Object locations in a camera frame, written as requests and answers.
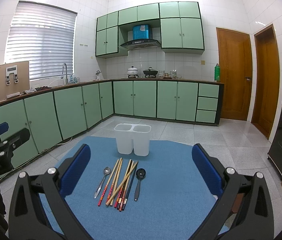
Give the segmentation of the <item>white ceramic pot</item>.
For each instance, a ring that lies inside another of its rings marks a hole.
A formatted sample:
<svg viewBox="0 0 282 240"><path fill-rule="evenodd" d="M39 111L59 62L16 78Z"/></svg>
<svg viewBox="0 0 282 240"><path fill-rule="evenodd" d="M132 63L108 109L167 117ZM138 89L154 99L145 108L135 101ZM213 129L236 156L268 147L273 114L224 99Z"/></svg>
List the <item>white ceramic pot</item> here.
<svg viewBox="0 0 282 240"><path fill-rule="evenodd" d="M128 75L129 79L130 78L138 78L139 77L138 68L135 68L134 66L128 68L127 75Z"/></svg>

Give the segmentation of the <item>silver metal spoon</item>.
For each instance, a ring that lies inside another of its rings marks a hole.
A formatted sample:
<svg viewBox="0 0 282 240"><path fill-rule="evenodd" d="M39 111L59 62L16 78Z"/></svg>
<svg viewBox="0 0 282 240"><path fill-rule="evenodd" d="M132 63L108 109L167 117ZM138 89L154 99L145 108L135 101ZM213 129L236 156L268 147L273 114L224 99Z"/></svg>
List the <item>silver metal spoon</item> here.
<svg viewBox="0 0 282 240"><path fill-rule="evenodd" d="M104 181L110 173L111 173L111 168L109 166L107 166L103 169L103 178L102 178L101 182L99 183L99 185L98 185L98 187L95 191L94 198L96 198L98 196L98 194L100 193L102 186L104 184Z"/></svg>

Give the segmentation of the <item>black plastic spoon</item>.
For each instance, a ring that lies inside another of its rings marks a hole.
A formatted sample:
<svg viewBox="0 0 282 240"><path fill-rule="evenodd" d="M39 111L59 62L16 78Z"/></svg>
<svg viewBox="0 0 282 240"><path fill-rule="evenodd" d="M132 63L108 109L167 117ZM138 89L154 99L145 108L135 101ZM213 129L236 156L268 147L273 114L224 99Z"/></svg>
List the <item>black plastic spoon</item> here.
<svg viewBox="0 0 282 240"><path fill-rule="evenodd" d="M135 193L134 193L134 200L137 201L140 195L140 187L141 187L141 182L146 176L146 171L143 168L139 168L136 171L136 178L138 179L138 183L136 185Z"/></svg>

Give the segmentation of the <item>red patterned wooden chopstick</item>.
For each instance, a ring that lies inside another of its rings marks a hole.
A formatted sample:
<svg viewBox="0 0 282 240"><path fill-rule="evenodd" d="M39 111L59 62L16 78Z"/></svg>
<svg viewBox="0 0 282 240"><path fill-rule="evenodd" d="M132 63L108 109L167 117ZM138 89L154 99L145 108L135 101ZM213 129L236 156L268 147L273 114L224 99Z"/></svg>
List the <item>red patterned wooden chopstick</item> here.
<svg viewBox="0 0 282 240"><path fill-rule="evenodd" d="M106 186L104 187L104 190L103 190L103 192L102 192L102 194L101 194L101 197L100 197L100 199L99 199L99 201L98 201L98 206L100 206L101 203L102 203L102 200L103 200L103 198L104 198L104 195L106 194L108 185L109 185L109 183L110 183L110 181L111 181L111 179L112 179L112 176L113 176L114 172L116 171L116 167L117 167L117 165L118 165L119 163L120 163L120 159L118 159L118 160L116 161L115 166L114 166L112 172L110 173L110 177L108 178L108 181L107 181L107 183L106 183Z"/></svg>

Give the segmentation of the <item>green bottle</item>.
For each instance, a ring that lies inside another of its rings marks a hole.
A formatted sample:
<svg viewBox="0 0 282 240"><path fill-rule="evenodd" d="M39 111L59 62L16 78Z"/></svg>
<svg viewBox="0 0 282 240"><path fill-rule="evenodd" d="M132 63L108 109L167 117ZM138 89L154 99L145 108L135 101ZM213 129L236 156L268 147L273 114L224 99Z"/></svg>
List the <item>green bottle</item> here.
<svg viewBox="0 0 282 240"><path fill-rule="evenodd" d="M218 63L214 67L214 80L216 82L220 81L220 66Z"/></svg>

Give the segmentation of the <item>white twin utensil holder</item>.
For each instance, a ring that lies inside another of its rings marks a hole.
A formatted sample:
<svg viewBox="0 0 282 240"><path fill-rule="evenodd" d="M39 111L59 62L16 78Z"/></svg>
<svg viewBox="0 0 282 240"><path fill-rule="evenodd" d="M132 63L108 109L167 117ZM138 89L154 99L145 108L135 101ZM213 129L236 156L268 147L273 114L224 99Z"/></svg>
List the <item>white twin utensil holder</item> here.
<svg viewBox="0 0 282 240"><path fill-rule="evenodd" d="M150 151L150 125L118 124L114 128L117 151L120 154L131 154L145 157Z"/></svg>

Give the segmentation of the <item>blue table mat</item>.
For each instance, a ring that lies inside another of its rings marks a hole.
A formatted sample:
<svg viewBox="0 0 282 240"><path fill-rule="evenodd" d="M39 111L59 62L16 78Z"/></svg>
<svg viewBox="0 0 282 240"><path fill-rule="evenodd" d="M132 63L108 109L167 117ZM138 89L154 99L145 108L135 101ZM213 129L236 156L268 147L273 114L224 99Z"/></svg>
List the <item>blue table mat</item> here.
<svg viewBox="0 0 282 240"><path fill-rule="evenodd" d="M106 166L120 158L113 138L85 137L69 152L87 144L91 159L65 201L94 239L188 239L216 203L192 159L189 145L172 141L150 142L146 157L123 156L145 169L140 195L130 195L123 211L106 206L107 195L95 191Z"/></svg>

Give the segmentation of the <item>black range hood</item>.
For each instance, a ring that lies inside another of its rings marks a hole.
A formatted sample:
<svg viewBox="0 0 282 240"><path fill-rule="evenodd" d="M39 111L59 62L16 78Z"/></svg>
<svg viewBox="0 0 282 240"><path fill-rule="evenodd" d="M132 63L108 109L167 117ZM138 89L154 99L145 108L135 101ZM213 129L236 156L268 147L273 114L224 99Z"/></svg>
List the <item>black range hood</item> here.
<svg viewBox="0 0 282 240"><path fill-rule="evenodd" d="M120 45L121 47L127 50L137 50L149 47L161 47L161 43L158 40L145 38L145 39L137 39L125 42Z"/></svg>

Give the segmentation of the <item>wooden chopstick red end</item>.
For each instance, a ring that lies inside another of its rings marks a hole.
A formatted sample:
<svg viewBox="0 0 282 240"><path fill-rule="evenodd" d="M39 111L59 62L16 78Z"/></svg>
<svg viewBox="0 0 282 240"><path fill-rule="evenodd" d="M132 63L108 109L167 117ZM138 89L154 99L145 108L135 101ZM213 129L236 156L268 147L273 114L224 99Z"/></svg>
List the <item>wooden chopstick red end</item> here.
<svg viewBox="0 0 282 240"><path fill-rule="evenodd" d="M118 181L119 181L119 177L120 177L120 172L121 172L121 167L122 167L122 162L123 162L123 159L120 158L120 164L117 168L117 173L116 173L116 178L115 178L115 183L114 183L114 187L113 187L113 192L112 192L112 201L110 202L110 206L113 206L113 202L114 202L114 196L115 196L115 191L117 189L117 186L118 186Z"/></svg>

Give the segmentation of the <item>plain wooden chopstick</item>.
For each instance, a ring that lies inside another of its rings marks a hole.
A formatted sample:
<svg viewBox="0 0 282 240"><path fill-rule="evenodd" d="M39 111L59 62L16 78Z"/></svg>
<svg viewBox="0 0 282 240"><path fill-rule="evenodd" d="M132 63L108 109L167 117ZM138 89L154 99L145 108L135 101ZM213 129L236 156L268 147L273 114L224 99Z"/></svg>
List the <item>plain wooden chopstick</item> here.
<svg viewBox="0 0 282 240"><path fill-rule="evenodd" d="M117 189L113 192L112 196L109 198L109 200L106 202L106 206L110 205L111 201L115 198L117 193L120 191L120 189L123 187L127 179L129 178L130 174L133 172L133 170L136 168L138 165L138 161L136 161L133 166L130 168L129 172L124 176L122 182L119 184Z"/></svg>

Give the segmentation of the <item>chrome kitchen faucet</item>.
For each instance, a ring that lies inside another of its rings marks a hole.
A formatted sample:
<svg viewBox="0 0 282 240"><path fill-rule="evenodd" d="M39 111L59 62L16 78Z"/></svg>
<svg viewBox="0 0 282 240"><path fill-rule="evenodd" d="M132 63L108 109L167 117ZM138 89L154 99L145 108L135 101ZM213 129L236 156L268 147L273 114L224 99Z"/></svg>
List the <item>chrome kitchen faucet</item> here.
<svg viewBox="0 0 282 240"><path fill-rule="evenodd" d="M62 65L62 74L61 74L61 79L65 80L65 84L68 84L68 67L66 63L63 63Z"/></svg>

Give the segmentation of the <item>cardboard box with label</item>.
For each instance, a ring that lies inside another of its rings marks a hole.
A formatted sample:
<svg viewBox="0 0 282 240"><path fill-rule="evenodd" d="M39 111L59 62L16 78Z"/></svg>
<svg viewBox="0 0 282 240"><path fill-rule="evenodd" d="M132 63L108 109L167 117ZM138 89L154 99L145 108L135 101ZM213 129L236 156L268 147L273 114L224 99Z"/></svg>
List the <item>cardboard box with label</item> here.
<svg viewBox="0 0 282 240"><path fill-rule="evenodd" d="M0 65L0 101L29 89L29 61Z"/></svg>

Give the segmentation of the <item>green kitchen cabinets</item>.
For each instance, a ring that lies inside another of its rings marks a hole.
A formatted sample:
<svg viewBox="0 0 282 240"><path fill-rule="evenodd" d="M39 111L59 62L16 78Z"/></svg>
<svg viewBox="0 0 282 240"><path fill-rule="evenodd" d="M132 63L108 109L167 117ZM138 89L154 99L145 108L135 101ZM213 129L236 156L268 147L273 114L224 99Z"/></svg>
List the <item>green kitchen cabinets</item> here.
<svg viewBox="0 0 282 240"><path fill-rule="evenodd" d="M132 50L120 45L133 40L133 27L142 24L151 27L152 39L161 43L165 53L202 54L205 50L198 2L161 2L100 16L96 22L96 57L126 56Z"/></svg>
<svg viewBox="0 0 282 240"><path fill-rule="evenodd" d="M0 103L0 141L27 128L30 139L14 152L19 167L59 142L112 115L218 125L224 86L215 82L125 80L49 88Z"/></svg>

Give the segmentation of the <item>white window blinds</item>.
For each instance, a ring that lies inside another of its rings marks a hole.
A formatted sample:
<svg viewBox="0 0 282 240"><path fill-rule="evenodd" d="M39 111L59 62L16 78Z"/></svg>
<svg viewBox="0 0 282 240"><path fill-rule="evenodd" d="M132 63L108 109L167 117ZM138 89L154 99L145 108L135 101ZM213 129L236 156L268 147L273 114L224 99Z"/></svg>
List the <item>white window blinds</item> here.
<svg viewBox="0 0 282 240"><path fill-rule="evenodd" d="M29 61L30 80L74 74L77 13L52 5L18 2L6 41L4 62Z"/></svg>

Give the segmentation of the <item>green upper kitchen cabinets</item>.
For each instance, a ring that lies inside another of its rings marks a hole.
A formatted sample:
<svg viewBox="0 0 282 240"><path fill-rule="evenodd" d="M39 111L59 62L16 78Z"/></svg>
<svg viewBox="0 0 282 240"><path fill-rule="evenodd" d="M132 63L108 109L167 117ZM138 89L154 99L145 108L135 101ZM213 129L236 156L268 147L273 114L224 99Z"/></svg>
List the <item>green upper kitchen cabinets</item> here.
<svg viewBox="0 0 282 240"><path fill-rule="evenodd" d="M100 16L96 22L96 57L126 56L132 50L120 45L133 40L133 27L142 24L151 27L152 39L161 43L165 53L202 54L205 50L198 2L161 2Z"/></svg>

